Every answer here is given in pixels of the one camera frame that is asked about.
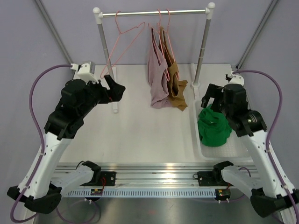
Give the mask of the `green tank top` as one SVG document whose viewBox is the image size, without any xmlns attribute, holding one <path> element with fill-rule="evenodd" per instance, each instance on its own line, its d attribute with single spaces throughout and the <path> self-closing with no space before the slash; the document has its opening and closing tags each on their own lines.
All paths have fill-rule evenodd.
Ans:
<svg viewBox="0 0 299 224">
<path fill-rule="evenodd" d="M 232 128 L 222 113 L 214 112 L 211 104 L 198 115 L 198 130 L 201 143 L 207 147 L 220 147 L 226 144 Z"/>
</svg>

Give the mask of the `mauve pink tank top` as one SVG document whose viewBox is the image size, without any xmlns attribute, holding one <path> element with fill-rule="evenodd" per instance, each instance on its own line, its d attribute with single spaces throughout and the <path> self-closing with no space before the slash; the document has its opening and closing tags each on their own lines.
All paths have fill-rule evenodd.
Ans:
<svg viewBox="0 0 299 224">
<path fill-rule="evenodd" d="M 150 28 L 148 83 L 150 85 L 150 106 L 156 109 L 172 107 L 168 99 L 169 92 L 166 80 L 167 62 L 159 48 L 155 31 Z"/>
</svg>

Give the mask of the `pink hanger of mauve top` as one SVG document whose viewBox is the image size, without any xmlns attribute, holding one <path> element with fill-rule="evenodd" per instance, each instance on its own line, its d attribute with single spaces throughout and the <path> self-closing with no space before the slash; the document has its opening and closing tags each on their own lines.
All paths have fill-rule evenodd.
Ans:
<svg viewBox="0 0 299 224">
<path fill-rule="evenodd" d="M 164 55 L 164 43 L 163 43 L 163 37 L 162 37 L 162 31 L 161 31 L 161 11 L 158 9 L 158 14 L 159 14 L 159 22 L 157 23 L 157 28 L 158 30 L 155 30 L 149 23 L 148 27 L 151 30 L 151 37 L 154 40 L 154 52 L 157 56 L 157 61 L 159 66 L 163 65 L 166 63 L 165 55 Z M 158 34 L 158 39 L 159 39 L 159 45 L 156 43 L 156 37 L 154 35 L 154 32 Z"/>
</svg>

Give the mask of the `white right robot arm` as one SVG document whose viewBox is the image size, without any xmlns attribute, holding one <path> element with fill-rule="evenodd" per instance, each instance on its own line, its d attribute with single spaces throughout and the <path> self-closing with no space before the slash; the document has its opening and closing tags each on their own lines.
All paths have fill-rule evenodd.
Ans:
<svg viewBox="0 0 299 224">
<path fill-rule="evenodd" d="M 247 148 L 260 176 L 259 180 L 242 173 L 229 161 L 214 165 L 212 180 L 218 185 L 225 182 L 238 188 L 251 202 L 255 212 L 267 217 L 275 212 L 297 208 L 299 191 L 282 169 L 270 144 L 267 126 L 257 111 L 248 109 L 246 90 L 241 84 L 223 87 L 209 84 L 201 107 L 207 107 L 213 98 L 211 109 L 223 114 L 237 137 Z"/>
</svg>

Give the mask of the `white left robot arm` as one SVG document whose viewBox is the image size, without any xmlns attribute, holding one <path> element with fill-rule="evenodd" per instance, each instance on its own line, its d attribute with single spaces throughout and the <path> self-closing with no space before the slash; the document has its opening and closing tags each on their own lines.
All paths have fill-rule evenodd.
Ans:
<svg viewBox="0 0 299 224">
<path fill-rule="evenodd" d="M 24 203 L 32 212 L 49 214 L 70 191 L 81 185 L 101 183 L 101 168 L 91 161 L 85 161 L 65 179 L 51 181 L 51 178 L 87 114 L 98 104 L 122 99 L 125 86 L 116 83 L 110 75 L 104 78 L 108 87 L 102 86 L 100 81 L 86 83 L 81 79 L 65 84 L 58 105 L 46 122 L 41 148 L 23 181 L 8 189 L 10 198 Z"/>
</svg>

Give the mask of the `pink hanger of tan top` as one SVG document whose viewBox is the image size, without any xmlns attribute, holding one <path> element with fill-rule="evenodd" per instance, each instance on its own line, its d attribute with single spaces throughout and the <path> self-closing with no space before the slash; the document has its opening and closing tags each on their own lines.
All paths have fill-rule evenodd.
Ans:
<svg viewBox="0 0 299 224">
<path fill-rule="evenodd" d="M 173 57 L 173 59 L 174 59 L 174 62 L 176 62 L 176 60 L 175 60 L 175 55 L 174 55 L 173 48 L 172 48 L 172 44 L 171 44 L 171 39 L 170 39 L 170 36 L 169 36 L 169 28 L 170 28 L 170 22 L 171 22 L 171 14 L 170 14 L 170 10 L 169 10 L 169 9 L 166 9 L 166 10 L 167 10 L 167 12 L 168 12 L 168 25 L 167 25 L 166 34 L 167 34 L 168 42 L 169 42 L 169 45 L 170 45 L 170 49 L 171 49 L 172 57 Z M 177 77 L 178 80 L 180 79 L 179 71 L 176 73 L 176 77 Z"/>
</svg>

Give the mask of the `tan brown tank top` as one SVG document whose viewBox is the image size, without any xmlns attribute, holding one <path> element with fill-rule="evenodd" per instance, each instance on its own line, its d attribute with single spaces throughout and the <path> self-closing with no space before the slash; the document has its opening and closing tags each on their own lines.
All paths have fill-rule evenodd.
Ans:
<svg viewBox="0 0 299 224">
<path fill-rule="evenodd" d="M 161 27 L 163 43 L 164 43 L 164 55 L 167 62 L 167 71 L 169 80 L 166 81 L 168 88 L 168 100 L 171 103 L 172 107 L 176 107 L 181 111 L 184 111 L 187 107 L 187 103 L 184 97 L 184 90 L 188 84 L 186 80 L 178 80 L 176 73 L 179 71 L 177 62 L 174 62 L 174 59 L 171 54 L 171 49 L 169 48 L 169 42 L 166 35 L 166 31 Z"/>
</svg>

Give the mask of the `white plastic basket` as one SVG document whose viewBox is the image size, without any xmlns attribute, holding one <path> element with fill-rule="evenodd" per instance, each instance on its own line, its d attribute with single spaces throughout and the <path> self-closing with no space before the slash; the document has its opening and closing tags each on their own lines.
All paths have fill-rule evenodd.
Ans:
<svg viewBox="0 0 299 224">
<path fill-rule="evenodd" d="M 193 149 L 198 155 L 207 161 L 247 161 L 251 157 L 247 148 L 238 139 L 236 133 L 232 130 L 230 137 L 226 144 L 220 147 L 207 147 L 203 145 L 199 139 L 198 130 L 198 115 L 203 108 L 201 107 L 201 100 L 197 99 L 193 101 L 192 106 L 192 122 L 191 122 L 191 133 L 192 133 L 192 144 Z"/>
</svg>

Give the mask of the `white clothes rack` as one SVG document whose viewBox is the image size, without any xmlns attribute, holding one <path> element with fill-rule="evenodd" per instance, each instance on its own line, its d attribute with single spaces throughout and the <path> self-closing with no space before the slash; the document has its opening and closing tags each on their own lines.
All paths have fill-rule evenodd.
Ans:
<svg viewBox="0 0 299 224">
<path fill-rule="evenodd" d="M 205 23 L 205 28 L 204 28 L 204 33 L 202 37 L 202 43 L 200 47 L 200 52 L 199 52 L 199 58 L 198 58 L 198 63 L 195 71 L 195 77 L 194 80 L 191 83 L 191 87 L 193 88 L 194 96 L 198 97 L 199 96 L 199 75 L 201 72 L 201 67 L 203 63 L 203 58 L 204 58 L 204 52 L 205 52 L 205 47 L 206 47 L 206 42 L 207 42 L 207 37 L 208 37 L 208 32 L 210 29 L 210 23 L 213 17 L 215 9 L 215 3 L 210 2 L 205 9 L 196 9 L 196 10 L 165 10 L 165 11 L 160 11 L 159 9 L 156 11 L 146 11 L 146 12 L 116 12 L 116 13 L 103 13 L 100 8 L 95 7 L 93 9 L 93 13 L 95 16 L 95 20 L 98 26 L 99 34 L 100 34 L 100 39 L 104 51 L 104 56 L 106 60 L 106 66 L 105 69 L 107 69 L 107 72 L 109 75 L 112 76 L 112 78 L 115 78 L 114 76 L 114 64 L 111 64 L 111 56 L 112 53 L 109 53 L 108 47 L 107 47 L 107 42 L 105 38 L 105 33 L 104 33 L 104 28 L 103 28 L 103 19 L 106 17 L 114 17 L 116 18 L 117 16 L 154 16 L 154 15 L 168 15 L 171 16 L 173 14 L 205 14 L 206 15 L 206 23 Z"/>
</svg>

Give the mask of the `aluminium front rail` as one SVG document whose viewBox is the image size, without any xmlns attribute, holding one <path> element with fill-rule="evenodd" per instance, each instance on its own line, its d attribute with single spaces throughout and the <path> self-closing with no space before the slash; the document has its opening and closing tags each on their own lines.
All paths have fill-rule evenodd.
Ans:
<svg viewBox="0 0 299 224">
<path fill-rule="evenodd" d="M 198 171 L 213 163 L 98 163 L 103 171 L 116 172 L 117 188 L 195 188 Z"/>
</svg>

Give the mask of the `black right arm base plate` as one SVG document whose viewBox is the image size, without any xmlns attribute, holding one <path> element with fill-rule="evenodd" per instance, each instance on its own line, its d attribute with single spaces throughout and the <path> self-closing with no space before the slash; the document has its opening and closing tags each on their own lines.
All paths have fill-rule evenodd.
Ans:
<svg viewBox="0 0 299 224">
<path fill-rule="evenodd" d="M 197 180 L 199 186 L 202 187 L 228 186 L 227 182 L 216 180 L 212 171 L 199 171 L 193 174 L 192 177 L 193 179 Z"/>
</svg>

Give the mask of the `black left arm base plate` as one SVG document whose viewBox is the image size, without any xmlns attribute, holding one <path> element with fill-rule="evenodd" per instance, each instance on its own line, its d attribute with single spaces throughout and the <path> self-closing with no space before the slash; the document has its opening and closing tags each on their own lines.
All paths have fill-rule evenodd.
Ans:
<svg viewBox="0 0 299 224">
<path fill-rule="evenodd" d="M 116 172 L 114 171 L 101 171 L 100 175 L 96 176 L 94 186 L 115 186 Z"/>
</svg>

